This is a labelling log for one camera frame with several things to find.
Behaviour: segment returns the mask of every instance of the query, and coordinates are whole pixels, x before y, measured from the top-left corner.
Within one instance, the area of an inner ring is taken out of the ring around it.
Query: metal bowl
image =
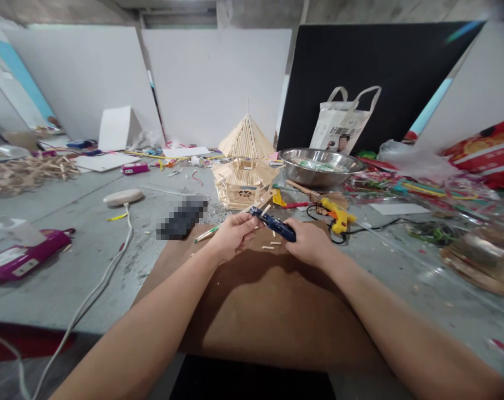
[[[355,157],[326,150],[294,148],[283,150],[279,154],[285,161],[287,179],[310,189],[332,189],[367,168],[364,162]],[[334,171],[324,172],[301,166],[299,163],[302,160],[328,165]]]

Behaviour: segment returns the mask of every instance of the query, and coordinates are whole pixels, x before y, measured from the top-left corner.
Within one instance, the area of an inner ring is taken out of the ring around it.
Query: forearm
[[[53,399],[144,398],[173,359],[218,261],[202,249],[125,314]]]
[[[409,308],[350,257],[322,269],[349,300],[391,369],[419,398],[501,398],[502,378],[468,348]]]

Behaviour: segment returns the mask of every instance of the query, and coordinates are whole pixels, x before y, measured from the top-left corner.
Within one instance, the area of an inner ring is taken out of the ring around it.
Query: gray table surface
[[[34,192],[0,199],[0,214],[27,219],[39,229],[77,230],[70,251],[54,257],[23,280],[0,286],[0,322],[65,329],[127,234],[125,218],[107,222],[107,218],[122,214],[123,209],[109,209],[102,199],[117,191],[141,188],[145,199],[130,208],[135,229],[132,242],[109,286],[75,328],[78,332],[105,333],[130,308],[165,246],[166,241],[156,238],[156,223],[168,216],[182,198],[143,185],[208,195],[208,211],[201,223],[216,224],[231,213],[218,201],[211,170],[199,169],[195,175],[204,182],[203,186],[191,179],[193,170],[183,167],[181,174],[170,178],[167,174],[171,170],[161,172],[157,168],[134,176],[123,176],[119,170],[89,172],[68,182],[49,182]],[[283,178],[281,174],[276,182],[283,183]],[[283,191],[283,197],[286,202],[306,200],[302,193],[294,191]],[[394,219],[369,206],[352,205],[350,211],[358,216],[358,221],[372,225]],[[280,219],[291,215],[309,219],[304,211],[295,209],[274,207],[270,213]],[[425,218],[428,216],[411,216],[416,220]],[[432,273],[432,266],[441,265],[437,248],[409,237],[404,226],[391,226],[382,234],[385,236],[380,238],[361,232],[353,235],[348,245],[339,247],[410,306],[471,347],[504,375],[504,352],[487,345],[489,339],[504,343],[504,298],[474,288],[445,269]],[[424,263],[408,257],[387,241],[399,244]],[[0,232],[0,251],[12,244]]]

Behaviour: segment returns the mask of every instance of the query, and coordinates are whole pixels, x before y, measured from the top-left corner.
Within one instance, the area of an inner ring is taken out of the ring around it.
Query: red packaging
[[[504,121],[443,152],[459,169],[487,179],[489,187],[504,187]]]
[[[150,170],[147,163],[125,164],[122,167],[123,174],[135,175],[137,173],[148,172]]]

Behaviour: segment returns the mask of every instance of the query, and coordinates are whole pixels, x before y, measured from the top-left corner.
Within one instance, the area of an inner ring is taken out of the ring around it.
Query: hand
[[[263,222],[250,213],[227,216],[205,248],[211,249],[219,262],[230,261],[254,239],[256,226],[264,227]]]
[[[296,242],[291,243],[283,239],[282,244],[293,256],[311,266],[322,268],[328,263],[328,257],[335,254],[337,249],[331,239],[319,227],[289,218],[285,221],[296,233]]]

